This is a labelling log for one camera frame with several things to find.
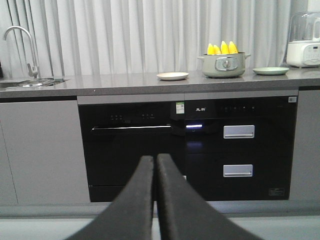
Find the glass dome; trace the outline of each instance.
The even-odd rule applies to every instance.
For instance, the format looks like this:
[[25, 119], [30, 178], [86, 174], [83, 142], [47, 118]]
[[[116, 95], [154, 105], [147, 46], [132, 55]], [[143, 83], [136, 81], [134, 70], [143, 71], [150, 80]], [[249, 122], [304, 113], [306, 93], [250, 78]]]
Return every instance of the glass dome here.
[[289, 42], [320, 42], [320, 11], [299, 12], [292, 16]]

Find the cabinet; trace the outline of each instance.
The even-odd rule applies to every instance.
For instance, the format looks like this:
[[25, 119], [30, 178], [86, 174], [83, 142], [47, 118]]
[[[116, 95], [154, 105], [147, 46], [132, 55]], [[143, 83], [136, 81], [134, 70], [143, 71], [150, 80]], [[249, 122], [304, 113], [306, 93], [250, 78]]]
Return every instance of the cabinet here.
[[290, 200], [320, 200], [320, 90], [299, 92]]
[[87, 203], [76, 100], [0, 103], [19, 204]]
[[0, 205], [17, 204], [17, 196], [8, 160], [0, 118]]

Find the corn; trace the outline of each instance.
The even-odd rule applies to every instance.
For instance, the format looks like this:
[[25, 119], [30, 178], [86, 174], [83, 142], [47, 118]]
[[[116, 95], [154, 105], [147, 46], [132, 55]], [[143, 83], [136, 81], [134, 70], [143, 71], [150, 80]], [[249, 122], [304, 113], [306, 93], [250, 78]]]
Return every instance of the corn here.
[[208, 50], [207, 50], [207, 54], [208, 54], [208, 55], [215, 54], [214, 46], [212, 46], [211, 43], [209, 43]]
[[221, 42], [221, 53], [222, 54], [229, 54], [229, 48], [225, 41]]
[[217, 45], [213, 45], [214, 54], [221, 54], [220, 48]]
[[237, 46], [234, 44], [233, 41], [229, 42], [229, 53], [230, 54], [237, 54], [238, 53]]

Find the sink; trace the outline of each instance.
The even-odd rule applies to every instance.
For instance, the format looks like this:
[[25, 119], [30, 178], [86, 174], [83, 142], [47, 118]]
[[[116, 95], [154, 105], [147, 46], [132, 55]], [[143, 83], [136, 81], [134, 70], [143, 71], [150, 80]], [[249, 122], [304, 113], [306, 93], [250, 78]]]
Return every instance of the sink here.
[[17, 83], [18, 87], [44, 87], [50, 86], [55, 82], [53, 77], [46, 78], [34, 78], [30, 80], [25, 80]]
[[65, 81], [66, 80], [64, 80], [63, 78], [53, 78], [53, 77], [34, 78], [34, 79], [28, 79], [24, 81], [14, 81], [14, 82], [0, 81], [0, 89], [48, 87], [48, 86], [64, 83]]

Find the gray countertop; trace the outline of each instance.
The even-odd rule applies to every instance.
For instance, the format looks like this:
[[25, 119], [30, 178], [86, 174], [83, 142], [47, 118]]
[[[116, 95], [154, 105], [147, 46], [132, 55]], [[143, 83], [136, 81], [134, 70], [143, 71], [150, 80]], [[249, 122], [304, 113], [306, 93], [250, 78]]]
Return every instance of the gray countertop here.
[[[66, 76], [67, 81], [44, 87], [0, 88], [0, 98], [31, 98], [56, 96], [104, 96], [175, 94], [199, 92], [239, 92], [298, 90], [299, 87], [320, 86], [320, 68], [292, 67], [285, 75], [257, 75], [247, 68], [240, 77], [208, 78], [201, 71], [190, 71], [187, 79], [164, 81], [157, 73]], [[23, 81], [1, 79], [0, 81]]]

